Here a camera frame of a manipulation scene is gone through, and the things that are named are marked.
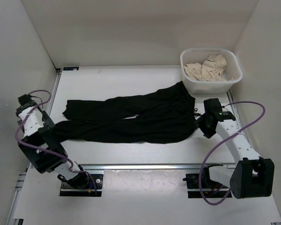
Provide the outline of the black trousers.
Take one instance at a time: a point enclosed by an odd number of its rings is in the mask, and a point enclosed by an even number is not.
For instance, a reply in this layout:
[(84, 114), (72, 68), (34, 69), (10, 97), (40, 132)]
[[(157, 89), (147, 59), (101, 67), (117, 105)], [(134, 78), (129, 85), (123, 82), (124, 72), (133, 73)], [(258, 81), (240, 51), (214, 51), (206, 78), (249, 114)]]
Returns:
[(178, 82), (146, 95), (68, 100), (53, 134), (60, 142), (177, 143), (195, 131), (194, 112), (195, 98)]

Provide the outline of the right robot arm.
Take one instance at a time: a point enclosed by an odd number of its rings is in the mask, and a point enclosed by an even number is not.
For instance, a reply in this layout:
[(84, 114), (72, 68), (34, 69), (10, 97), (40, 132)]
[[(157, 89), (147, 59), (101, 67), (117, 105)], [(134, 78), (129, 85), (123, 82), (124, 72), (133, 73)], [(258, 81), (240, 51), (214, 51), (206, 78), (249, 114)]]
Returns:
[[(262, 115), (248, 125), (238, 128), (236, 118), (230, 111), (224, 111), (219, 99), (204, 100), (204, 114), (196, 121), (206, 138), (218, 134), (222, 141), (216, 144), (205, 156), (198, 177), (198, 185), (202, 198), (207, 201), (202, 190), (212, 187), (217, 182), (229, 188), (227, 194), (236, 199), (269, 197), (272, 194), (274, 180), (274, 163), (263, 158), (242, 135), (242, 131), (258, 122)], [(222, 144), (228, 147), (236, 167), (229, 169), (223, 165), (208, 167), (203, 173), (209, 156)]]

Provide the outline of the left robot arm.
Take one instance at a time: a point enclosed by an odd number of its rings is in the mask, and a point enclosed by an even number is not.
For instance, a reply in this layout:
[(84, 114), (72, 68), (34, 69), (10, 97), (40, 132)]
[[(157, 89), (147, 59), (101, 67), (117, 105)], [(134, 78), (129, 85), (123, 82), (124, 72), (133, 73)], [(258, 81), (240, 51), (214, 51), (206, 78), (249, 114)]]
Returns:
[(40, 108), (29, 94), (18, 98), (20, 107), (16, 110), (22, 139), (18, 146), (36, 170), (43, 173), (56, 173), (58, 179), (73, 188), (86, 188), (91, 182), (83, 168), (68, 159), (68, 155), (53, 136), (55, 124), (49, 115)]

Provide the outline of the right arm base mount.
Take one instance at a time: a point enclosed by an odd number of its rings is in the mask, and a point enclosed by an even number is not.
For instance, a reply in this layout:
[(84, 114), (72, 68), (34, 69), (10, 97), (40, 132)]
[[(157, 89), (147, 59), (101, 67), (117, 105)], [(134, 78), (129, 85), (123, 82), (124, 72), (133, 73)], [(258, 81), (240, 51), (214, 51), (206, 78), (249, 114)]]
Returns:
[[(183, 178), (187, 186), (188, 198), (202, 198), (199, 190), (199, 174), (187, 173)], [(223, 198), (228, 192), (228, 188), (222, 184), (212, 181), (206, 174), (202, 174), (201, 186), (206, 198)]]

